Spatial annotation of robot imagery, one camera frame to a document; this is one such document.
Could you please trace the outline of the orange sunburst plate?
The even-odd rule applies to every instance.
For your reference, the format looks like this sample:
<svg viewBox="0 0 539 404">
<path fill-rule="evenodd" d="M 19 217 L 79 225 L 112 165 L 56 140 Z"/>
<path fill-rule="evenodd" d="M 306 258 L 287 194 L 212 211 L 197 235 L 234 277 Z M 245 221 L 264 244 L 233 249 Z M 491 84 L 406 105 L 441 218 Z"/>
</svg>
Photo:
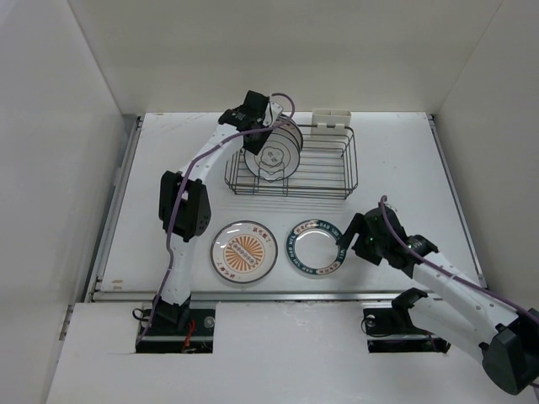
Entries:
<svg viewBox="0 0 539 404">
<path fill-rule="evenodd" d="M 280 124 L 269 136 L 269 142 L 290 148 L 294 146 L 298 152 L 303 147 L 302 132 L 294 121 L 286 123 L 284 120 L 277 120 L 275 125 Z"/>
<path fill-rule="evenodd" d="M 252 284 L 265 278 L 278 256 L 276 237 L 256 221 L 236 221 L 223 227 L 210 249 L 214 270 L 233 284 Z"/>
</svg>

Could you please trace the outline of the green rim lettered plate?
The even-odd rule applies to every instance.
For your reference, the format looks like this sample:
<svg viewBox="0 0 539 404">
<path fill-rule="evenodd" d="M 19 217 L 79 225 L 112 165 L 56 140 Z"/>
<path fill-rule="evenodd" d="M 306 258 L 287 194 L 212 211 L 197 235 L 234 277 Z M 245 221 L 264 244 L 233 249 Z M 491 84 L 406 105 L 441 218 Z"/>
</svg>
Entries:
<svg viewBox="0 0 539 404">
<path fill-rule="evenodd" d="M 342 232 L 331 222 L 310 219 L 296 224 L 286 238 L 286 256 L 301 274 L 322 278 L 343 265 L 346 251 L 337 244 Z"/>
</svg>

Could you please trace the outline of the white plate green emblem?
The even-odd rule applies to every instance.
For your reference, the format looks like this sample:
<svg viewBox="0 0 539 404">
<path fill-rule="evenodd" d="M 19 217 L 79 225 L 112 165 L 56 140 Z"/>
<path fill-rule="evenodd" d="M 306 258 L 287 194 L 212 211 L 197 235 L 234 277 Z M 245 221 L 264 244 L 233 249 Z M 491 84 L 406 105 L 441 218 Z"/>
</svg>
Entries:
<svg viewBox="0 0 539 404">
<path fill-rule="evenodd" d="M 268 182 L 280 181 L 289 178 L 298 169 L 300 151 L 293 140 L 273 134 L 258 155 L 245 151 L 244 161 L 255 177 Z"/>
</svg>

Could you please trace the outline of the orange sunburst plate front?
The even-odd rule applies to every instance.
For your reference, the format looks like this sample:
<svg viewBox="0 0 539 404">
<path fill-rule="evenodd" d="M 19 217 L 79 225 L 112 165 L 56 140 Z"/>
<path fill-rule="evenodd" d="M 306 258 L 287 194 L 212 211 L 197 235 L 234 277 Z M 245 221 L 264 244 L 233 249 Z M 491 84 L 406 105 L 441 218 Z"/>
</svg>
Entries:
<svg viewBox="0 0 539 404">
<path fill-rule="evenodd" d="M 278 256 L 276 237 L 256 221 L 236 221 L 223 227 L 210 249 L 214 270 L 233 284 L 252 284 L 265 278 Z"/>
</svg>

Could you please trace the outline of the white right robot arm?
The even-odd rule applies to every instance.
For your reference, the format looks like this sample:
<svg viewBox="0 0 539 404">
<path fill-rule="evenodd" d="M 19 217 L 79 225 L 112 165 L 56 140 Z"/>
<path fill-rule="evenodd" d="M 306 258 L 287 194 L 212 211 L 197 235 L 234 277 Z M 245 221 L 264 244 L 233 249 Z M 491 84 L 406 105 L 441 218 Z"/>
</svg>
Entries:
<svg viewBox="0 0 539 404">
<path fill-rule="evenodd" d="M 465 277 L 421 235 L 407 235 L 384 199 L 355 214 L 337 239 L 369 263 L 381 261 L 423 285 L 392 301 L 399 331 L 433 333 L 476 359 L 500 390 L 516 396 L 538 379 L 538 312 L 525 309 Z"/>
</svg>

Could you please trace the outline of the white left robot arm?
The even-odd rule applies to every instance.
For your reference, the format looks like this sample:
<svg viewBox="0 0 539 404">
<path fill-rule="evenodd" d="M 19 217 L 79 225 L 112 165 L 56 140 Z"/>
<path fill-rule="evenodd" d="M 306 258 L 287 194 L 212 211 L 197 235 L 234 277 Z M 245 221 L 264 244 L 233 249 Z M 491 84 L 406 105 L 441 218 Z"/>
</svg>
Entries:
<svg viewBox="0 0 539 404">
<path fill-rule="evenodd" d="M 249 90 L 242 104 L 222 113 L 214 132 L 189 163 L 161 177 L 158 217 L 166 233 L 169 262 L 150 318 L 159 319 L 169 333 L 180 333 L 188 326 L 195 244 L 211 221 L 207 181 L 236 152 L 261 152 L 271 132 L 284 124 L 280 120 L 283 107 L 274 97 L 286 96 Z"/>
</svg>

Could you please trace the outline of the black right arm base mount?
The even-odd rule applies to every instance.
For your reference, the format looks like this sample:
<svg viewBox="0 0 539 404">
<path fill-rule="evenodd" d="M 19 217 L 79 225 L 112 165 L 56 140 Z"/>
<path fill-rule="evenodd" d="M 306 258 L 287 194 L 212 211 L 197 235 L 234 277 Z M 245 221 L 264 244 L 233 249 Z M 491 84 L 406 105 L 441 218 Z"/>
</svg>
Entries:
<svg viewBox="0 0 539 404">
<path fill-rule="evenodd" d="M 402 322 L 389 307 L 365 308 L 361 329 L 370 354 L 446 354 L 451 344 L 437 335 Z"/>
</svg>

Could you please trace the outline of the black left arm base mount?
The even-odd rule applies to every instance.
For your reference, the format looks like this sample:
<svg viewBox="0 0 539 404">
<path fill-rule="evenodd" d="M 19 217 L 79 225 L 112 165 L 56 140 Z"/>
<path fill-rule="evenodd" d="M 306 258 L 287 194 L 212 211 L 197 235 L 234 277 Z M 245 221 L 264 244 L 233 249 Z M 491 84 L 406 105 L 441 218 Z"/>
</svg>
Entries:
<svg viewBox="0 0 539 404">
<path fill-rule="evenodd" d="M 133 317 L 139 321 L 135 341 L 137 354 L 212 354 L 216 325 L 216 308 L 189 310 L 186 320 L 174 325 L 158 315 L 144 332 L 151 309 L 134 309 Z"/>
</svg>

